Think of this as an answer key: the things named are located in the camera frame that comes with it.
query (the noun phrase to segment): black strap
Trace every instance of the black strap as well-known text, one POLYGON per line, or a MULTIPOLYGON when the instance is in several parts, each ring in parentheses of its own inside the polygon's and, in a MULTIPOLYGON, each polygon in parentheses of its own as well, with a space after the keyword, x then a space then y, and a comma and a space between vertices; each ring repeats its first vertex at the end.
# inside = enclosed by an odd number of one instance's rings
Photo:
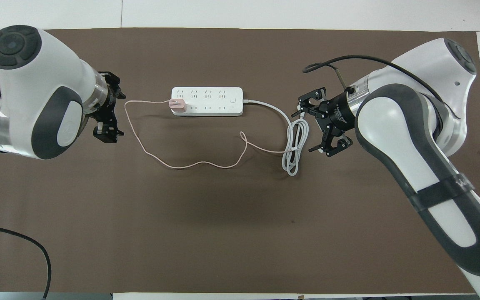
POLYGON ((416 194, 408 197, 408 199, 414 209, 420 212, 474 189, 475 187, 469 182, 468 178, 464 174, 459 173, 444 178, 423 190, 419 190, 416 194))

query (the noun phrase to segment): black cable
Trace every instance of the black cable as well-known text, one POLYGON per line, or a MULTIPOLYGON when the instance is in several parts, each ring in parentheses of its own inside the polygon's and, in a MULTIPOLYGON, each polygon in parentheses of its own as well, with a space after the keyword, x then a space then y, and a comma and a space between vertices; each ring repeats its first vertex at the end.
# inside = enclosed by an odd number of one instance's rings
POLYGON ((27 237, 26 235, 24 234, 21 234, 19 232, 15 232, 15 231, 12 231, 12 230, 8 230, 8 229, 5 229, 5 228, 1 228, 0 227, 0 232, 2 233, 7 233, 7 234, 11 234, 15 237, 19 237, 19 238, 22 238, 24 240, 27 240, 31 243, 33 243, 34 245, 36 245, 36 247, 39 247, 40 250, 42 251, 42 253, 44 254, 44 257, 45 257, 45 262, 47 264, 47 283, 45 284, 45 291, 44 291, 44 296, 42 297, 42 299, 45 299, 47 298, 48 296, 48 292, 49 292, 49 286, 51 285, 51 260, 49 260, 49 255, 47 253, 47 251, 45 250, 45 247, 42 246, 42 244, 38 243, 37 241, 35 241, 32 237, 27 237))
POLYGON ((429 84, 427 84, 425 81, 421 80, 421 78, 419 78, 418 76, 412 74, 410 71, 404 69, 403 67, 400 67, 400 66, 396 65, 395 63, 392 63, 391 61, 388 61, 388 60, 384 60, 382 58, 377 58, 377 57, 367 56, 367 55, 345 55, 345 56, 329 59, 328 61, 323 62, 323 63, 322 62, 311 63, 310 65, 303 68, 303 73, 312 72, 314 70, 318 70, 319 68, 325 67, 325 66, 328 66, 328 67, 331 67, 331 68, 334 69, 335 67, 331 66, 332 63, 335 63, 335 62, 341 61, 341 60, 345 60, 345 59, 373 60, 373 61, 376 61, 378 63, 384 63, 387 66, 391 66, 392 68, 402 72, 403 74, 407 75, 408 77, 416 80, 419 84, 421 84, 423 87, 425 87, 436 99, 438 99, 438 101, 440 101, 445 106, 447 106, 449 108, 449 110, 451 110, 451 113, 453 114, 453 116, 455 116, 455 118, 460 119, 459 116, 457 116, 455 114, 455 112, 452 110, 452 108, 448 104, 446 104, 444 102, 444 100, 442 100, 442 97, 440 97, 440 95, 438 93, 436 93, 436 91, 429 84))
MULTIPOLYGON (((403 297, 405 297, 409 300, 412 300, 412 296, 403 296, 403 297)), ((362 298, 362 300, 369 300, 369 299, 373 299, 373 298, 377 298, 377 297, 367 297, 367 298, 362 298)), ((381 296, 380 298, 383 299, 383 300, 387 300, 387 298, 383 297, 383 296, 381 296)))

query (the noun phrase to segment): brown mat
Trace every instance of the brown mat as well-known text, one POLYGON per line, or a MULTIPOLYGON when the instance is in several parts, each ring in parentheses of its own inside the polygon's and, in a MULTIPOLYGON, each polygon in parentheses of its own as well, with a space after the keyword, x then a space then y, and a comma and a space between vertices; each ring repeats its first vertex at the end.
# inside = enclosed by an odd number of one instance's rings
MULTIPOLYGON (((246 99, 287 114, 326 86, 316 61, 364 54, 392 60, 434 38, 458 41, 479 67, 473 32, 338 30, 50 30, 97 70, 120 76, 128 99, 162 101, 175 86, 242 87, 246 99)), ((348 83, 380 68, 337 64, 348 83)), ((280 156, 248 148, 238 167, 175 171, 145 155, 120 101, 118 144, 92 122, 63 155, 39 161, 0 154, 0 226, 45 245, 54 292, 470 293, 472 288, 412 209, 390 173, 355 141, 331 159, 305 153, 288 177, 280 156)), ((241 117, 180 118, 165 105, 131 104, 148 149, 174 165, 234 163, 238 131, 281 150, 282 118, 245 107, 241 117)), ((321 134, 308 118, 310 148, 321 134)), ((480 195, 480 77, 468 101, 468 138, 453 163, 480 195)), ((33 245, 0 234, 0 291, 43 290, 33 245)))

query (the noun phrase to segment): power strip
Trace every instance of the power strip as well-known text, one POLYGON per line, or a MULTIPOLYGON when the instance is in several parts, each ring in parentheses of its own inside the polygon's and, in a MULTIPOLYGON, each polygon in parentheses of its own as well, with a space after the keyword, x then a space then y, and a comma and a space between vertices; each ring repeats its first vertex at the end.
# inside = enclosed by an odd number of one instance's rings
POLYGON ((240 87, 174 87, 172 99, 185 101, 184 112, 176 116, 240 116, 244 112, 244 92, 240 87))

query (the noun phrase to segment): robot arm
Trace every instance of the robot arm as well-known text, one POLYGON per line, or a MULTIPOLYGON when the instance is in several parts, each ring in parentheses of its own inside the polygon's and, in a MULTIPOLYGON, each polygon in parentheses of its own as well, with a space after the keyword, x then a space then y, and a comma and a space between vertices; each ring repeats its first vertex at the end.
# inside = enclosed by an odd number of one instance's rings
POLYGON ((360 145, 392 173, 480 296, 480 198, 447 158, 466 136, 465 105, 475 66, 460 45, 446 39, 423 44, 393 63, 429 83, 438 97, 392 67, 372 72, 331 100, 324 88, 312 91, 299 102, 300 112, 316 116, 324 131, 313 150, 332 156, 347 149, 352 142, 344 133, 355 128, 360 145), (311 104, 312 98, 320 104, 311 104))
POLYGON ((0 152, 51 159, 80 134, 88 117, 95 137, 115 143, 120 79, 96 72, 43 30, 14 25, 0 30, 0 152))

